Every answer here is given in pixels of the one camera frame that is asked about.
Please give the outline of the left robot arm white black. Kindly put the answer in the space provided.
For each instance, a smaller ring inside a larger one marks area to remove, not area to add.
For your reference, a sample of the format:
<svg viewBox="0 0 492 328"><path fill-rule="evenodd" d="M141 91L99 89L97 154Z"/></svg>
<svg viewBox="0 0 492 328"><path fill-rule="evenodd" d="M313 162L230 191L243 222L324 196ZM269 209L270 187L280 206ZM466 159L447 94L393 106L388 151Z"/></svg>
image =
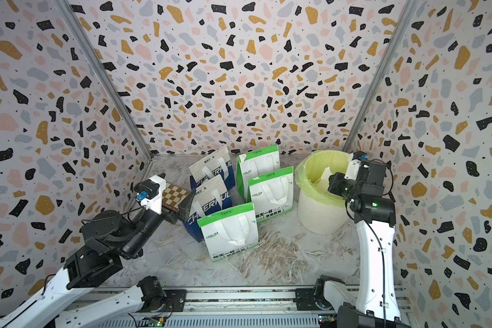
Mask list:
<svg viewBox="0 0 492 328"><path fill-rule="evenodd" d="M185 197L178 211L161 210L162 199L137 197L142 205L135 222L114 210L83 223L85 246L76 251L44 286L16 310L0 317L0 327L94 327L110 318L132 315L142 309L173 312L159 279L147 276L134 286L111 297L68 310L68 306L122 269L123 259L136 259L162 222L187 220L194 194Z"/></svg>

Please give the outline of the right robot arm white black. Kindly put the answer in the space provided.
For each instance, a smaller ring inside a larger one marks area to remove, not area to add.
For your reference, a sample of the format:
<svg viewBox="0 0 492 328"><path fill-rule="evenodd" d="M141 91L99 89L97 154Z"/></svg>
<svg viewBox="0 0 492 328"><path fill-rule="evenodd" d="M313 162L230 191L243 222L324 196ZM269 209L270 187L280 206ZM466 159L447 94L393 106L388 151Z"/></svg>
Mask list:
<svg viewBox="0 0 492 328"><path fill-rule="evenodd" d="M394 290L392 247L396 225L394 202L384 197L387 165L366 155L352 157L346 173L329 177L328 191L344 200L356 225L361 251L358 296L352 300L344 283L321 276L314 299L336 318L321 327L405 327Z"/></svg>

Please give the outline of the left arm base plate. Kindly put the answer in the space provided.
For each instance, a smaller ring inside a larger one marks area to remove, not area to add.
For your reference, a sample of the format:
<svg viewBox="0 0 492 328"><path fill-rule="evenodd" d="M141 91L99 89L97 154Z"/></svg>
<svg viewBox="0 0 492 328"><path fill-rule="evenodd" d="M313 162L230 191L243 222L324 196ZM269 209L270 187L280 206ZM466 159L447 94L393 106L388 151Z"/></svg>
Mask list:
<svg viewBox="0 0 492 328"><path fill-rule="evenodd" d="M159 301L145 303L137 314L167 315L182 312L187 299L186 289L166 289L166 296Z"/></svg>

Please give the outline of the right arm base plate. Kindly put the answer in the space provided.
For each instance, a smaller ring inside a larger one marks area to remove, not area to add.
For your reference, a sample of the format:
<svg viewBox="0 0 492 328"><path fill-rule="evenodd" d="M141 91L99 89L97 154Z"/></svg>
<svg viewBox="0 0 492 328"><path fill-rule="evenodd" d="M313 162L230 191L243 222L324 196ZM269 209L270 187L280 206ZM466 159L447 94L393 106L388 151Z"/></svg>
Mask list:
<svg viewBox="0 0 492 328"><path fill-rule="evenodd" d="M299 311L321 310L336 311L344 303L353 303L355 297L347 289L337 285L327 285L325 288L298 288L295 290L295 303Z"/></svg>

